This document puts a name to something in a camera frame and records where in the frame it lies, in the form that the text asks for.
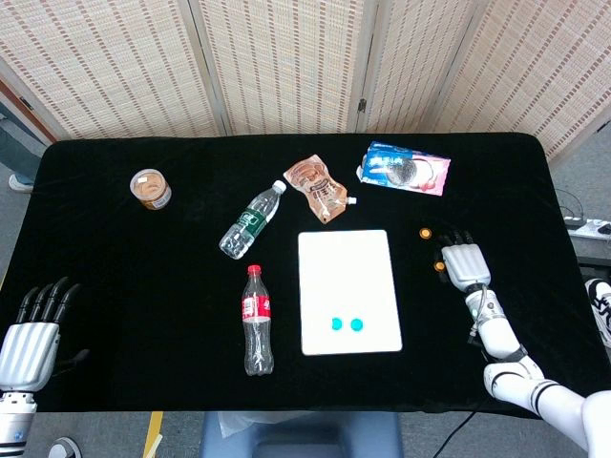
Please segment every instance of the green bottle label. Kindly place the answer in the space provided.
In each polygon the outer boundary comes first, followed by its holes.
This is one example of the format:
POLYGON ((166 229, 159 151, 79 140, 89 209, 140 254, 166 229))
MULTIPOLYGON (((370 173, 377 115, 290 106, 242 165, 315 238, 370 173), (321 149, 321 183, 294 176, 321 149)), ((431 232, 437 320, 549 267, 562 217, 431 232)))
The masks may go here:
POLYGON ((257 237, 267 224, 267 221, 263 214, 259 213, 257 210, 247 208, 238 218, 238 224, 244 226, 252 237, 257 237))

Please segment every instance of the black tablecloth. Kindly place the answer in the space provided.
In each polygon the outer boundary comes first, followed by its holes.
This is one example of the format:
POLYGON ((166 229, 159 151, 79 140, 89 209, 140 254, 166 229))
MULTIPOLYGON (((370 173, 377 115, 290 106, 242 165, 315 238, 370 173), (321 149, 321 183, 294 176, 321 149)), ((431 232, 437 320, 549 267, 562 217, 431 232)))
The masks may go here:
MULTIPOLYGON (((432 269, 418 230, 469 229, 521 342, 548 378, 582 395, 611 387, 576 258, 539 143, 520 134, 269 135, 65 141, 45 154, 4 287, 6 329, 33 285, 69 275, 84 288, 62 325, 59 359, 90 358, 52 378, 41 410, 470 409, 487 397, 486 364, 467 345, 463 295, 432 269), (443 197, 359 183, 372 140, 448 156, 443 197), (242 209, 297 160, 318 154, 358 204, 324 226, 289 188, 242 260, 218 243, 242 209), (135 172, 173 191, 145 209, 135 172), (301 352, 297 236, 385 229, 399 307, 398 353, 301 352), (240 297, 246 266, 271 294, 272 375, 248 377, 240 297)), ((354 287, 367 288, 366 284, 354 287)), ((488 411, 522 413, 489 402, 488 411)))

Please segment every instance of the water bottle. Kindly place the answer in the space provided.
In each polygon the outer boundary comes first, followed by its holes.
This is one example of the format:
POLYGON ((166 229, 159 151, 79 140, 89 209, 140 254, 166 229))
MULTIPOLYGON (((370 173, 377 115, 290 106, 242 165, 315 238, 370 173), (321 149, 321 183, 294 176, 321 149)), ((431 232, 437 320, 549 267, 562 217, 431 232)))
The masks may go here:
POLYGON ((248 208, 229 228, 219 243, 224 254, 234 260, 244 256, 265 225, 274 218, 280 203, 280 196, 285 190, 286 185, 277 180, 271 189, 260 193, 248 204, 248 208))
POLYGON ((269 294, 261 280, 260 265, 248 266, 248 283, 242 294, 242 324, 246 338, 246 374, 271 374, 274 369, 274 357, 269 341, 271 308, 269 294))

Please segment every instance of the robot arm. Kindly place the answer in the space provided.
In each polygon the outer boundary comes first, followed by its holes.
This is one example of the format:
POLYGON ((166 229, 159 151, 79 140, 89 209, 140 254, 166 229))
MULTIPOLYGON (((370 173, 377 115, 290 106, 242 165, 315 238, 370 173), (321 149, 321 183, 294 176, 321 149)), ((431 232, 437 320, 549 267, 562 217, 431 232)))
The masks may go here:
POLYGON ((484 369, 491 396, 521 406, 571 438, 590 458, 611 456, 611 391, 583 399, 570 389, 544 378, 541 369, 517 340, 496 294, 488 288, 491 275, 479 246, 470 238, 441 250, 452 284, 467 294, 465 302, 476 333, 496 363, 484 369))
POLYGON ((0 398, 0 456, 20 456, 26 448, 36 412, 33 393, 42 389, 52 376, 59 347, 59 325, 80 288, 80 284, 70 288, 55 310, 60 290, 67 281, 64 277, 40 292, 33 288, 22 301, 17 320, 5 336, 0 351, 0 390, 4 392, 0 398), (31 306, 29 321, 24 323, 31 306))

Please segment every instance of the sneaker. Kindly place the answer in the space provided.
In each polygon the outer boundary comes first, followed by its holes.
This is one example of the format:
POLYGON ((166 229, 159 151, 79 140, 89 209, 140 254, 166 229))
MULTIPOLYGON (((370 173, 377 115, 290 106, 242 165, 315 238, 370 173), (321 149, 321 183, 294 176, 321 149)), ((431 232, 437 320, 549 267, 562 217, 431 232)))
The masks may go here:
POLYGON ((15 193, 22 193, 22 194, 31 194, 32 190, 34 189, 33 185, 24 184, 21 181, 19 181, 16 174, 12 174, 9 177, 9 187, 15 193))
POLYGON ((69 437, 60 437, 51 445, 47 458, 82 458, 80 449, 69 437))
POLYGON ((601 279, 587 281, 585 289, 599 327, 600 338, 611 348, 611 285, 601 279))

